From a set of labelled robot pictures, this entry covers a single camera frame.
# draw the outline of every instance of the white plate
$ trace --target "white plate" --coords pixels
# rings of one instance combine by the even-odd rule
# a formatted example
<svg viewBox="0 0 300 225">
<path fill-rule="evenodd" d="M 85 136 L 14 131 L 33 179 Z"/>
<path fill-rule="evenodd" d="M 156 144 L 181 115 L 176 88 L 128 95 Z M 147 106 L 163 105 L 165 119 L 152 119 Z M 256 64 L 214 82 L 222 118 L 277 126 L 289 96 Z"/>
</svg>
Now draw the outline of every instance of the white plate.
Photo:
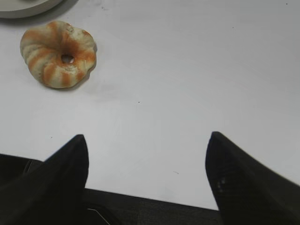
<svg viewBox="0 0 300 225">
<path fill-rule="evenodd" d="M 0 18 L 23 18 L 45 12 L 62 0 L 0 0 Z"/>
</svg>

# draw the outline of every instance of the glazed donut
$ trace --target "glazed donut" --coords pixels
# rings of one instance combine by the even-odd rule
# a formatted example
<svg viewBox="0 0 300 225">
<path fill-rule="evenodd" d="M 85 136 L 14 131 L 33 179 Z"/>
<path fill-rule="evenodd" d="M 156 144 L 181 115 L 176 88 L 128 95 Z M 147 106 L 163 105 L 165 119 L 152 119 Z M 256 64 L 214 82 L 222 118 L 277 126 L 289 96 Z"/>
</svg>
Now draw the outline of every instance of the glazed donut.
<svg viewBox="0 0 300 225">
<path fill-rule="evenodd" d="M 52 88 L 73 87 L 96 62 L 93 37 L 63 21 L 27 30 L 20 49 L 32 76 Z M 65 61 L 64 56 L 73 61 Z"/>
</svg>

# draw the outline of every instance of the donut hole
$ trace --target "donut hole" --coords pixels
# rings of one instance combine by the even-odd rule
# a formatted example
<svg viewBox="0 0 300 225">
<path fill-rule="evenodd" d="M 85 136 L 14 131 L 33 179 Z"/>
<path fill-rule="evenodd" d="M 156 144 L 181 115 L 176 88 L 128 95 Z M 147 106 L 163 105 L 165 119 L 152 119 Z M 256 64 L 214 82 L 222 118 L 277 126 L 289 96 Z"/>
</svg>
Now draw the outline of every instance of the donut hole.
<svg viewBox="0 0 300 225">
<path fill-rule="evenodd" d="M 61 55 L 61 61 L 63 63 L 72 63 L 74 62 L 74 57 L 72 55 Z"/>
</svg>

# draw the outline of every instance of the donut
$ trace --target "donut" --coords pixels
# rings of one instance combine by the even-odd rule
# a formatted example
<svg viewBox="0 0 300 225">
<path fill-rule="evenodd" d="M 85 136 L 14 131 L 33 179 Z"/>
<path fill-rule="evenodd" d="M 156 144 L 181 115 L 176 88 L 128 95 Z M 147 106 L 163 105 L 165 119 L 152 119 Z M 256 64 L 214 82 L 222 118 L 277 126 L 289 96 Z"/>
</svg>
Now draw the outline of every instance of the donut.
<svg viewBox="0 0 300 225">
<path fill-rule="evenodd" d="M 27 30 L 20 50 L 32 76 L 57 89 L 79 83 L 96 62 L 93 37 L 63 21 Z"/>
</svg>

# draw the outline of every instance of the white table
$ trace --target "white table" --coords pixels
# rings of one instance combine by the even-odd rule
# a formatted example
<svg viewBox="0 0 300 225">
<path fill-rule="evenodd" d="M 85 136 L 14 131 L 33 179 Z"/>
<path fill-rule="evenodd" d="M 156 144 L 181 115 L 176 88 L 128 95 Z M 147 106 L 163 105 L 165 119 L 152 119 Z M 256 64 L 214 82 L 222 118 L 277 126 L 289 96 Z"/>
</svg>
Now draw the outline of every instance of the white table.
<svg viewBox="0 0 300 225">
<path fill-rule="evenodd" d="M 216 209 L 204 160 L 218 130 L 300 184 L 299 7 L 68 0 L 0 20 L 1 153 L 45 160 L 82 133 L 88 188 Z M 19 51 L 27 28 L 56 19 L 98 45 L 97 67 L 76 90 L 40 85 Z"/>
</svg>

